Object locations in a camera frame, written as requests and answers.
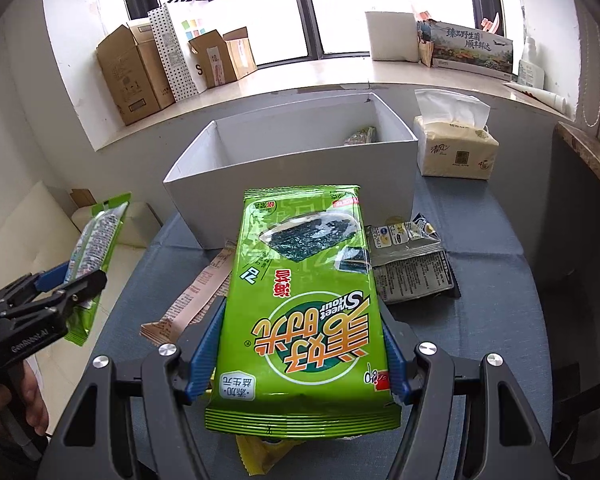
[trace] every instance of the wooden shelf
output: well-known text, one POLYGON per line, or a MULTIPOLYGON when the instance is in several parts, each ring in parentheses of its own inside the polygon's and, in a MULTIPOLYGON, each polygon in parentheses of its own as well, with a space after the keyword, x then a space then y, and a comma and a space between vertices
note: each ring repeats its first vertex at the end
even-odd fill
POLYGON ((560 121, 554 131, 571 146, 600 181, 600 140, 560 121))

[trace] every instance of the tissue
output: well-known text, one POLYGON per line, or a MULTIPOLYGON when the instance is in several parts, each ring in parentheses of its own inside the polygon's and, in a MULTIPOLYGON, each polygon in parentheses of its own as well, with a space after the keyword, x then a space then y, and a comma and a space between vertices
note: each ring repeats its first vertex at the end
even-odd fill
POLYGON ((483 130, 491 107, 480 99, 449 90, 423 88, 415 91, 422 121, 449 123, 483 130))
POLYGON ((486 126, 490 107, 448 90, 415 94, 422 113, 413 121, 420 173, 488 180, 498 151, 498 141, 486 126))

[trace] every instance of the human hand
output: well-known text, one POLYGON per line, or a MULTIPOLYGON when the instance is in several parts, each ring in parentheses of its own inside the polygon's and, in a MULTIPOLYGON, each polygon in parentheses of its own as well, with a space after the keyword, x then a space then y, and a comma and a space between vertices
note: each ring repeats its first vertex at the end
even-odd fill
MULTIPOLYGON (((26 418, 29 424, 38 435, 44 435, 46 428, 49 425, 49 414, 46 410, 45 401, 42 399, 38 380, 33 373, 33 370, 27 362, 23 362, 24 375, 20 383, 20 391, 22 400, 27 409, 26 418)), ((11 402, 11 393, 9 389, 0 384, 0 411, 7 407, 11 402)), ((0 436, 7 437, 7 431, 2 426, 0 421, 0 436)))

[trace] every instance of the green package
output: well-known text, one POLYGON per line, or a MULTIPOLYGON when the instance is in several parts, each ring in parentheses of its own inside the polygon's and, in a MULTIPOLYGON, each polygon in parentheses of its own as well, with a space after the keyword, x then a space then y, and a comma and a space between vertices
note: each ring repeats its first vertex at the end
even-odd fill
MULTIPOLYGON (((126 193, 91 207, 91 220, 82 230, 69 258, 65 283, 81 278, 93 270, 101 269, 107 272, 130 200, 131 193, 126 193)), ((64 338, 82 346, 93 327, 99 304, 100 295, 97 295, 91 300, 75 305, 74 311, 67 319, 69 332, 64 338)))
POLYGON ((301 440, 398 428, 358 187, 244 202, 206 427, 301 440))

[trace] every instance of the table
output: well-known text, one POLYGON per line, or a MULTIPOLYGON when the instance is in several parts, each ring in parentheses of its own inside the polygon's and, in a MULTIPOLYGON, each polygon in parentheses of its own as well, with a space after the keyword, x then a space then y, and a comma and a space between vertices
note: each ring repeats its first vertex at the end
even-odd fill
MULTIPOLYGON (((542 309, 520 242, 488 183, 417 174, 413 211, 423 213, 442 237, 462 297, 438 296, 414 305, 392 306, 394 317, 408 322, 419 336, 451 355, 482 358, 491 351, 501 354, 548 440, 552 380, 542 309)), ((140 324, 160 319, 216 253, 202 250, 182 218, 174 215, 120 294, 93 355, 106 354, 120 362, 155 351, 155 346, 139 336, 140 324)), ((211 478, 248 478, 235 437, 204 428, 205 404, 205 400, 197 400, 187 409, 187 418, 211 478)), ((408 408, 402 410, 399 430, 297 446, 267 478, 384 479, 409 412, 408 408)), ((132 400, 132 413, 138 458, 152 466, 141 399, 132 400)), ((453 478, 463 413, 464 399, 455 397, 441 479, 453 478)))

